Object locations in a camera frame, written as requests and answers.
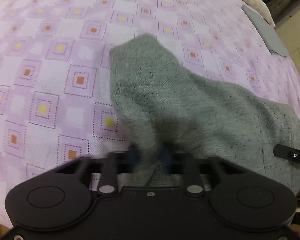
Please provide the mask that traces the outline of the grey knitted pants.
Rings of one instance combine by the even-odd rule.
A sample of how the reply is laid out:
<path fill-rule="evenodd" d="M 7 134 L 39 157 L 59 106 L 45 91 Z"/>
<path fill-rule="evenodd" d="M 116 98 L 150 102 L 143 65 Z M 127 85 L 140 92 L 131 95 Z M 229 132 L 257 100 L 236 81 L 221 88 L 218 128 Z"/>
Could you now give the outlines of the grey knitted pants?
<path fill-rule="evenodd" d="M 148 34 L 113 48 L 109 58 L 111 101 L 140 152 L 125 185 L 179 185 L 159 160 L 170 148 L 197 159 L 216 155 L 300 190 L 300 164 L 273 154 L 277 144 L 300 150 L 300 120 L 291 106 L 194 74 Z"/>

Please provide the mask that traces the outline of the folded grey cloth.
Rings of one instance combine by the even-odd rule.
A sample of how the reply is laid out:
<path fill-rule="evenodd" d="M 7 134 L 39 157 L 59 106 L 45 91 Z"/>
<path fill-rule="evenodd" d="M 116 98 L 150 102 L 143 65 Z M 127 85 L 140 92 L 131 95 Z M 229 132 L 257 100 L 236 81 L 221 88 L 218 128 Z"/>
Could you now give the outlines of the folded grey cloth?
<path fill-rule="evenodd" d="M 254 12 L 246 5 L 242 5 L 242 10 L 258 31 L 270 53 L 287 57 L 289 55 L 289 51 L 277 35 L 275 29 L 258 13 Z"/>

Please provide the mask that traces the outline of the pink patterned bed sheet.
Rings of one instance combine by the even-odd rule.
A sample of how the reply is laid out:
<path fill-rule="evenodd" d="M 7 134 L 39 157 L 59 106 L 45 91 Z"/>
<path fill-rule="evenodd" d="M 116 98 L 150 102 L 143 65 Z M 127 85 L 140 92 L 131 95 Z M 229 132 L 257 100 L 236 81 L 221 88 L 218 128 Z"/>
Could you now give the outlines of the pink patterned bed sheet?
<path fill-rule="evenodd" d="M 150 33 L 198 75 L 286 103 L 300 76 L 241 0 L 0 0 L 0 224 L 15 185 L 82 155 L 125 149 L 111 107 L 112 47 Z"/>

